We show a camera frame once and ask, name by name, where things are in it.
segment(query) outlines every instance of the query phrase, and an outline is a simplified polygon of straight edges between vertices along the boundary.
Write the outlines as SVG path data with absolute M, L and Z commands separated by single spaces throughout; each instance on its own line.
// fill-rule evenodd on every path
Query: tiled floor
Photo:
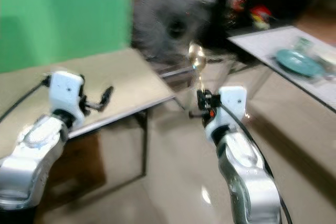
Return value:
M 213 78 L 218 67 L 209 66 L 206 73 L 211 73 Z M 229 84 L 243 84 L 248 87 L 251 77 L 257 71 L 235 75 L 229 80 Z M 207 81 L 206 84 L 210 87 L 214 82 Z M 185 92 L 181 92 L 180 99 L 185 100 L 185 96 Z M 327 141 L 327 138 L 335 136 L 336 131 L 332 125 L 335 125 L 336 116 L 329 115 L 325 108 L 310 101 L 305 94 L 279 80 L 277 76 L 272 76 L 253 102 L 249 103 L 248 113 L 251 113 L 251 118 L 246 123 L 274 170 L 277 185 L 288 205 L 293 222 L 334 223 L 336 208 L 321 190 L 323 184 L 319 188 L 312 183 L 304 169 L 299 165 L 292 165 L 288 156 L 270 144 L 281 142 L 283 135 L 268 127 L 265 114 L 270 116 L 270 121 L 272 118 L 283 121 L 288 112 L 299 116 L 302 106 L 295 110 L 293 108 L 298 103 L 295 106 L 286 104 L 300 99 L 309 101 L 302 105 L 307 106 L 305 116 L 317 116 L 319 120 L 321 116 L 326 116 L 325 120 L 330 120 L 331 124 L 315 122 L 316 125 L 321 123 L 329 131 L 327 136 L 320 135 L 320 139 Z M 294 139 L 304 141 L 307 135 L 318 129 L 316 126 L 310 130 L 309 125 L 304 128 L 304 123 L 301 122 L 297 131 L 287 131 L 286 140 L 294 136 Z M 107 183 L 98 190 L 49 212 L 44 217 L 45 223 L 233 223 L 229 193 L 225 180 L 218 171 L 215 149 L 206 141 L 200 120 L 190 120 L 173 101 L 153 110 L 147 177 L 118 191 L 111 191 L 116 184 L 140 173 L 140 133 L 141 130 L 132 119 L 119 121 L 103 129 L 101 153 L 108 177 Z M 325 149 L 321 148 L 319 151 L 323 153 Z M 334 156 L 321 157 L 321 160 L 331 162 L 333 158 Z M 336 170 L 333 163 L 329 167 Z M 313 175 L 310 176 L 318 176 L 318 171 L 315 172 L 315 175 L 311 173 Z M 208 191 L 211 205 L 202 198 L 202 189 Z

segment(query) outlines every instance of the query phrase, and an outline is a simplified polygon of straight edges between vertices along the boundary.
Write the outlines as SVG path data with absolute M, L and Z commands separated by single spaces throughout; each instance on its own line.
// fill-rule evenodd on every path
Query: spoon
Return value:
M 198 75 L 198 80 L 201 84 L 202 91 L 204 91 L 204 85 L 202 83 L 202 71 L 206 66 L 206 57 L 203 52 L 203 48 L 191 42 L 189 45 L 188 59 Z

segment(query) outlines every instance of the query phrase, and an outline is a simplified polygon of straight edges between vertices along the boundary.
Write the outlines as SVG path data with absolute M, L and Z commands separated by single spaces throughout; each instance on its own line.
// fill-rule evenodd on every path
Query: table leg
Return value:
M 227 66 L 225 66 L 225 69 L 221 71 L 214 92 L 217 92 L 220 89 L 220 87 L 223 86 L 223 84 L 228 80 L 229 75 L 231 74 L 232 69 L 236 64 L 237 64 L 236 60 L 231 60 L 229 61 Z
M 272 74 L 272 70 L 268 67 L 264 67 L 264 69 L 261 70 L 260 75 L 253 80 L 251 88 L 247 91 L 248 99 L 251 100 L 256 95 L 256 93 L 260 90 L 260 88 L 265 84 L 267 79 Z
M 177 105 L 178 105 L 182 110 L 186 110 L 185 106 L 183 106 L 183 104 L 182 104 L 176 97 L 174 97 L 173 100 L 177 103 Z
M 148 166 L 148 150 L 149 150 L 149 120 L 150 111 L 146 109 L 142 112 L 134 114 L 135 119 L 139 123 L 140 127 L 143 130 L 142 135 L 142 157 L 141 157 L 141 176 L 144 177 L 147 175 L 147 166 Z

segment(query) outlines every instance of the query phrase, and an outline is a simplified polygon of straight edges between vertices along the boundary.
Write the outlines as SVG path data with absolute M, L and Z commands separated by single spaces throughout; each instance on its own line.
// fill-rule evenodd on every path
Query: red object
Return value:
M 232 1 L 232 9 L 236 12 L 240 12 L 244 10 L 245 0 L 233 0 Z
M 266 6 L 264 5 L 259 5 L 259 6 L 256 6 L 256 7 L 253 7 L 250 12 L 254 15 L 257 15 L 257 16 L 261 16 L 262 17 L 262 14 L 266 14 L 267 16 L 272 16 L 272 13 L 269 9 L 267 9 Z

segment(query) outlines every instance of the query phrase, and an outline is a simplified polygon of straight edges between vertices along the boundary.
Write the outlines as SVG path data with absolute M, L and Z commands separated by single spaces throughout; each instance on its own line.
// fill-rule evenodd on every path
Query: floor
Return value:
M 207 87 L 215 84 L 216 73 L 220 67 L 223 66 L 207 67 L 204 76 Z M 249 81 L 258 71 L 249 70 L 234 75 L 228 84 L 248 87 Z M 290 84 L 286 81 L 282 83 L 278 78 L 276 75 L 272 76 L 260 94 L 248 103 L 249 118 L 245 118 L 245 123 L 275 173 L 279 191 L 288 205 L 293 222 L 334 223 L 335 204 L 323 191 L 324 184 L 319 188 L 304 172 L 304 164 L 293 165 L 293 157 L 284 155 L 283 151 L 272 144 L 275 140 L 281 142 L 284 136 L 268 127 L 269 122 L 265 123 L 265 117 L 260 117 L 264 111 L 259 108 L 264 106 L 258 105 L 267 102 L 274 105 L 265 106 L 270 114 L 276 111 L 276 117 L 287 117 L 288 110 L 281 113 L 285 103 L 276 101 L 281 100 L 283 88 Z M 295 100 L 305 96 L 296 88 L 288 87 L 288 90 L 284 94 L 285 98 Z M 181 91 L 179 98 L 183 102 L 189 100 L 186 91 Z M 314 105 L 314 101 L 307 104 L 307 110 L 312 104 Z M 316 106 L 312 110 L 313 114 L 327 113 L 325 108 L 318 104 Z M 152 112 L 147 177 L 120 190 L 111 190 L 115 185 L 139 174 L 141 169 L 141 129 L 132 118 L 119 121 L 100 132 L 106 184 L 78 200 L 46 213 L 45 223 L 233 223 L 227 185 L 219 173 L 215 149 L 205 139 L 200 120 L 190 120 L 173 101 L 155 108 Z M 300 110 L 292 110 L 293 114 L 299 112 Z M 330 120 L 335 125 L 336 116 Z M 304 132 L 299 128 L 291 134 L 297 137 L 301 133 L 305 137 L 309 131 Z M 318 171 L 315 172 L 310 176 L 318 176 Z M 211 204 L 202 197 L 202 192 L 205 191 Z
M 298 26 L 334 44 L 335 16 L 323 15 L 305 15 Z M 215 85 L 221 67 L 206 68 L 207 87 Z M 227 85 L 248 88 L 259 71 L 236 74 Z M 178 97 L 186 104 L 195 102 L 187 91 Z M 274 171 L 293 223 L 335 223 L 336 115 L 276 74 L 248 102 L 247 114 L 245 124 Z M 141 129 L 132 118 L 102 129 L 100 152 L 107 182 L 47 212 L 44 223 L 233 223 L 227 184 L 200 120 L 190 120 L 175 102 L 167 102 L 152 111 L 150 133 L 147 177 L 114 191 L 115 185 L 141 171 Z

